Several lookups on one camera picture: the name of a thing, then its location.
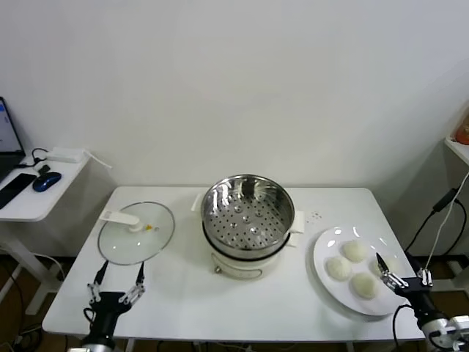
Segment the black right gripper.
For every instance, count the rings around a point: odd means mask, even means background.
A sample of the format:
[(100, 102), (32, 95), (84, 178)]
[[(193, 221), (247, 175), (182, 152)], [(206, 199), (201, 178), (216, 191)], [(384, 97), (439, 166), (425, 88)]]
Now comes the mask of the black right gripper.
[(408, 300), (418, 323), (428, 323), (440, 319), (440, 311), (437, 310), (430, 296), (433, 286), (430, 270), (422, 266), (409, 252), (405, 252), (405, 256), (417, 277), (404, 278), (403, 280), (393, 273), (380, 254), (376, 253), (381, 281), (392, 291), (398, 289), (398, 295)]

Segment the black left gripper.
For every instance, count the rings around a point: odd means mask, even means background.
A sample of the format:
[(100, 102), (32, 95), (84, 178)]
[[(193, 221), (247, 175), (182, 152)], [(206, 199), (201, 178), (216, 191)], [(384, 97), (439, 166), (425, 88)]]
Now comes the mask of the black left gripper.
[(123, 292), (100, 293), (100, 285), (107, 267), (108, 261), (105, 261), (97, 271), (93, 282), (87, 284), (89, 303), (95, 313), (90, 329), (92, 336), (113, 336), (119, 316), (127, 312), (127, 305), (134, 305), (145, 293), (144, 262), (141, 262), (134, 286), (126, 294)]

